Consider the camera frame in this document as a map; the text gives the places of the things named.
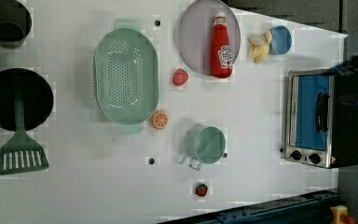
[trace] oven window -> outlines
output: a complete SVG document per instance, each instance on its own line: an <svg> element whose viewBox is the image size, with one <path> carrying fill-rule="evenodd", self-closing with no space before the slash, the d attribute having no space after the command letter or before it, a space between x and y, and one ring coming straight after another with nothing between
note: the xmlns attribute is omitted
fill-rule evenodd
<svg viewBox="0 0 358 224"><path fill-rule="evenodd" d="M298 82L296 147L325 151L327 134L320 131L316 112L320 96L329 94L329 77L303 76Z"/></svg>

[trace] white table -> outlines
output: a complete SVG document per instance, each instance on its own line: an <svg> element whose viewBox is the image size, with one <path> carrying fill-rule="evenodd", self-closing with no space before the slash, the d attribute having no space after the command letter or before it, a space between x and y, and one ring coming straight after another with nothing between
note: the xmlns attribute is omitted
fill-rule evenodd
<svg viewBox="0 0 358 224"><path fill-rule="evenodd" d="M191 2L26 1L33 31L19 49L0 47L0 71L34 69L54 89L52 115L28 132L48 152L50 168L0 176L0 224L156 223L337 187L337 170L287 162L279 149L288 70L341 62L345 35L233 9L241 51L234 75L219 82L192 72L178 51L175 32ZM137 19L158 51L158 108L170 117L163 131L147 123L141 134L121 135L95 101L93 53L119 17ZM292 49L254 64L246 38L278 24L291 30ZM171 84L177 68L190 74L183 88ZM195 124L220 127L227 137L228 157L198 172L189 158L182 163L183 136ZM0 129L0 147L11 135ZM210 187L203 200L192 193L197 182Z"/></svg>

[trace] mug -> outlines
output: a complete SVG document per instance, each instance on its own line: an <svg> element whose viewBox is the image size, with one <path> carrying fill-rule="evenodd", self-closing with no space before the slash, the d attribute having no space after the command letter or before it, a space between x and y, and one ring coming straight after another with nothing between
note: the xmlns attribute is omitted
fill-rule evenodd
<svg viewBox="0 0 358 224"><path fill-rule="evenodd" d="M189 167L200 170L203 163L213 164L219 161L226 149L226 138L215 127L196 127L191 129L185 140L187 153L191 157Z"/></svg>
<svg viewBox="0 0 358 224"><path fill-rule="evenodd" d="M27 8L16 0L0 0L0 40L23 40L31 31L32 18Z"/></svg>
<svg viewBox="0 0 358 224"><path fill-rule="evenodd" d="M287 53L292 47L292 36L290 35L290 31L285 26L276 26L269 30L272 34L269 54L279 55Z"/></svg>

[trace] black frying pan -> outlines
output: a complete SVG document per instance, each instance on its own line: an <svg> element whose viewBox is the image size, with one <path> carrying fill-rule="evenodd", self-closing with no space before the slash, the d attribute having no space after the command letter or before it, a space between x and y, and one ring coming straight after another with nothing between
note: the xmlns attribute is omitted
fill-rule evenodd
<svg viewBox="0 0 358 224"><path fill-rule="evenodd" d="M14 119L14 83L19 79L23 92L25 130L42 124L54 104L51 87L36 72L13 68L0 72L0 127L16 130Z"/></svg>

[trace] orange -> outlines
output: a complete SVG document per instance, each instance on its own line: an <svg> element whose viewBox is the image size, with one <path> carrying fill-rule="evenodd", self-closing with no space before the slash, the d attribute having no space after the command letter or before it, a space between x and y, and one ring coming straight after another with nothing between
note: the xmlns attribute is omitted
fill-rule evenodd
<svg viewBox="0 0 358 224"><path fill-rule="evenodd" d="M167 126L168 123L168 116L166 113L162 111L157 111L153 116L153 126L156 129L163 129Z"/></svg>

